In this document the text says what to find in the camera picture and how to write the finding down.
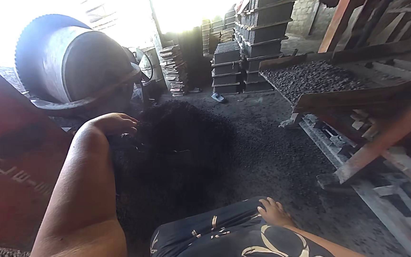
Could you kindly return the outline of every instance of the person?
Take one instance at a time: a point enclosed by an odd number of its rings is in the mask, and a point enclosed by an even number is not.
[[[106,136],[134,136],[137,123],[126,114],[113,113],[92,119],[77,131],[31,257],[127,256]],[[266,197],[161,225],[148,250],[152,257],[363,256],[296,228],[282,205]]]

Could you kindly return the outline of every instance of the cement mixer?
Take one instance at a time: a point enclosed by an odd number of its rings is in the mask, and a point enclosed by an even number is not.
[[[69,16],[49,14],[28,24],[15,49],[15,68],[30,100],[51,116],[74,116],[103,103],[127,107],[134,83],[147,80],[134,55],[105,33]]]

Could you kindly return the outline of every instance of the hand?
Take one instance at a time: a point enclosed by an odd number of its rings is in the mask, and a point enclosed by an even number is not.
[[[134,136],[137,132],[136,126],[139,121],[126,114],[104,114],[87,123],[99,129],[104,135],[118,135],[128,133]]]
[[[267,197],[267,201],[264,199],[259,200],[264,205],[264,208],[258,206],[258,211],[267,223],[271,223],[278,226],[293,226],[296,227],[291,215],[283,210],[282,204],[275,202],[272,198]]]

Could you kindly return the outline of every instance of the brick wall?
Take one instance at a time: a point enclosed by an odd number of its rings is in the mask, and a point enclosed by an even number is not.
[[[312,38],[323,38],[328,30],[329,23],[333,19],[335,8],[327,8],[326,5],[320,4],[318,7],[317,18],[313,22]]]
[[[309,29],[308,16],[312,12],[313,5],[318,0],[297,0],[294,3],[293,13],[291,18],[292,22],[288,23],[287,32],[293,33],[298,36],[305,37],[307,30]],[[362,7],[358,7],[353,11],[353,14],[348,23],[346,31],[343,33],[341,43],[346,43],[351,34],[351,28],[356,21],[358,14],[361,12]],[[318,7],[318,14],[312,25],[312,33],[308,36],[309,39],[322,39],[326,33],[329,23],[331,22],[335,8],[328,8],[324,4],[320,4]]]
[[[316,0],[297,0],[294,2],[293,13],[291,14],[291,19],[293,19],[293,21],[288,23],[286,32],[296,35],[303,34],[307,17],[312,11],[315,1]]]

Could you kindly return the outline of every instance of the dirty floor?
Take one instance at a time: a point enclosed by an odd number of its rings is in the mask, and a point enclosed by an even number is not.
[[[163,101],[173,99],[163,95]],[[301,129],[282,129],[291,106],[273,91],[226,96],[219,103],[209,92],[176,97],[230,119],[237,128],[235,150],[241,164],[208,190],[207,209],[253,196],[280,201],[299,228],[366,256],[407,256],[405,250],[357,195],[327,193],[316,175],[334,166]]]

